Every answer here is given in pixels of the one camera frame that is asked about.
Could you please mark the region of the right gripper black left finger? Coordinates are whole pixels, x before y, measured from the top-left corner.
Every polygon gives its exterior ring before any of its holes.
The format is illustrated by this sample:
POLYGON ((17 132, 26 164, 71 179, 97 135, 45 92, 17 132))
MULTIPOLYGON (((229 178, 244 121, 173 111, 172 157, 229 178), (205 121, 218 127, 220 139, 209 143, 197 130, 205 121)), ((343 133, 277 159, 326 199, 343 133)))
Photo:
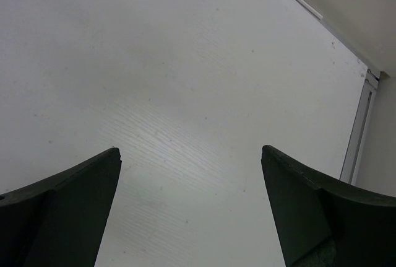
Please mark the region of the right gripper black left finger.
POLYGON ((113 147, 2 194, 1 266, 94 266, 121 163, 113 147))

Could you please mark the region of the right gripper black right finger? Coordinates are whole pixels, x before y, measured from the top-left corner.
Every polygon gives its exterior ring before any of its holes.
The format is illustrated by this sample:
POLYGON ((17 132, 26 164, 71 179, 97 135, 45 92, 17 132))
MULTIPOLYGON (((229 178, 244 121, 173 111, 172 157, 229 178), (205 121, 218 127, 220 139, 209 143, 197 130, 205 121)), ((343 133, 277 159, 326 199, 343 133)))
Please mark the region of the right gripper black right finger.
POLYGON ((278 149, 262 171, 286 266, 395 266, 395 198, 344 183, 278 149))

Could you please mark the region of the aluminium rail right edge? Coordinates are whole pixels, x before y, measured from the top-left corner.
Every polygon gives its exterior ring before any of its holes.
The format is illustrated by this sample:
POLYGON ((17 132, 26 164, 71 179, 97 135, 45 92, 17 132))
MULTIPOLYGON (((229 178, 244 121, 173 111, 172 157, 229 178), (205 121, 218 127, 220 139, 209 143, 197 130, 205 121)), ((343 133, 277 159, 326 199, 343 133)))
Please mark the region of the aluminium rail right edge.
POLYGON ((351 136, 340 174, 340 180, 350 185, 356 185, 380 76, 380 72, 368 69, 364 78, 351 136))

